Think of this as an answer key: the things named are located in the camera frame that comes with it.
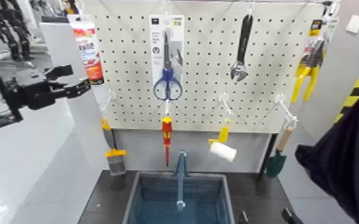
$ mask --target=yellow pliers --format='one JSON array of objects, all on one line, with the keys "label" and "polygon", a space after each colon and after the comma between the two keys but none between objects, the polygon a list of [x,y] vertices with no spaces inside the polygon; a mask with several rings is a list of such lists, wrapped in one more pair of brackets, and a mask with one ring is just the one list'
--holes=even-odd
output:
[{"label": "yellow pliers", "polygon": [[309,97],[314,89],[314,85],[317,81],[318,72],[320,71],[320,66],[323,63],[323,47],[324,41],[319,40],[315,43],[312,54],[307,58],[305,66],[299,66],[296,71],[296,77],[298,78],[293,89],[293,94],[291,98],[291,103],[294,103],[299,95],[299,90],[301,89],[302,82],[304,78],[310,76],[310,83],[306,93],[304,95],[304,101],[308,101]]}]

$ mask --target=scissors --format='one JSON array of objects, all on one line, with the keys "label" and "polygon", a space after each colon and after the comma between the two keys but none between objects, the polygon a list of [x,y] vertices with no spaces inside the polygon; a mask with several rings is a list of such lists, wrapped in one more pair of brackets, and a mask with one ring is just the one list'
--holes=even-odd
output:
[{"label": "scissors", "polygon": [[164,33],[164,68],[163,76],[153,87],[154,96],[160,100],[177,100],[182,95],[181,83],[175,78],[171,66],[167,33]]}]

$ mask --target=white pegboard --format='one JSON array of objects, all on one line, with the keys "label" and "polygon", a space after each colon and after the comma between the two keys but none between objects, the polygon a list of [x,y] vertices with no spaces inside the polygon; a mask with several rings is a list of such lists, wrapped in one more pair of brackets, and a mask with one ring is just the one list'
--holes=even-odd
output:
[{"label": "white pegboard", "polygon": [[[149,14],[164,14],[161,1],[90,1],[95,15],[106,86],[117,98],[107,107],[118,129],[161,128],[164,103],[151,84]],[[246,2],[168,1],[169,14],[185,15],[184,94],[173,102],[175,130],[218,131],[227,112],[217,96],[226,91],[235,115],[231,132],[279,132],[285,112],[274,107],[292,94],[295,71],[310,24],[323,6],[306,3],[257,3],[245,63],[249,75],[230,78],[240,27],[251,7]]]}]

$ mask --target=dark countertop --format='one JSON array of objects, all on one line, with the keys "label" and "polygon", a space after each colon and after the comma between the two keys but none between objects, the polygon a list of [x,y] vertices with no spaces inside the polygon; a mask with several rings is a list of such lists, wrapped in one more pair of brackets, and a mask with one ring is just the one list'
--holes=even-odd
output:
[{"label": "dark countertop", "polygon": [[[114,178],[103,170],[78,224],[121,224],[135,174],[136,171],[128,171],[125,176]],[[264,176],[256,183],[256,174],[222,174],[227,177],[236,222],[244,210],[250,224],[286,223],[281,211],[292,207],[278,178]]]}]

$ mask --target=screwdriver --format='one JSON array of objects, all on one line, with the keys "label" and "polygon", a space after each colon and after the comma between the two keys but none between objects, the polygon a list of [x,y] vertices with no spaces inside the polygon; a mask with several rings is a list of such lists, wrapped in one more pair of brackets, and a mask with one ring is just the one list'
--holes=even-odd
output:
[{"label": "screwdriver", "polygon": [[172,119],[169,116],[162,119],[163,144],[166,148],[166,166],[169,163],[169,148],[171,145]]}]

